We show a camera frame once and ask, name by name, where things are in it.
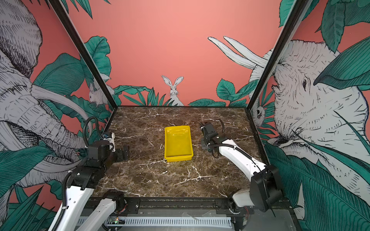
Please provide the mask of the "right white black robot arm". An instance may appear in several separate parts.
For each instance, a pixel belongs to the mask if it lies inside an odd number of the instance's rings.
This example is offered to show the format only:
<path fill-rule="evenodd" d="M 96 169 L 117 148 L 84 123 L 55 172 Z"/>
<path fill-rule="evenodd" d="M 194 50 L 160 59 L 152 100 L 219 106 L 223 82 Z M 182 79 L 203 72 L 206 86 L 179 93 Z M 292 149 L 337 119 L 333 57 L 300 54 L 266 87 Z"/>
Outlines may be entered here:
<path fill-rule="evenodd" d="M 219 134 L 212 123 L 200 123 L 202 149 L 219 154 L 231 161 L 250 181 L 248 190 L 232 195 L 234 204 L 241 207 L 254 206 L 262 212 L 272 210 L 272 205 L 284 197 L 284 186 L 278 168 L 267 165 L 240 148 L 224 133 Z"/>

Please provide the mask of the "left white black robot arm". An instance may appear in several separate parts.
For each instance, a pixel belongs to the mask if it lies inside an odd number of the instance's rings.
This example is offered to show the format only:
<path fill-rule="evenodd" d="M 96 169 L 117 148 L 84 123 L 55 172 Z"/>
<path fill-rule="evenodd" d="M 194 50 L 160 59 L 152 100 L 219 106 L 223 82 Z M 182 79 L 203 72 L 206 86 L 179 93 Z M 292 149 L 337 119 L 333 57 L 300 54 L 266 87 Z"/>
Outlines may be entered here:
<path fill-rule="evenodd" d="M 110 140 L 88 144 L 86 151 L 85 163 L 68 173 L 63 180 L 62 205 L 49 228 L 51 231 L 73 231 L 106 171 L 116 162 L 129 160 L 131 154 L 129 146 L 117 149 Z M 97 231 L 112 213 L 120 214 L 127 207 L 123 192 L 109 190 L 79 230 Z"/>

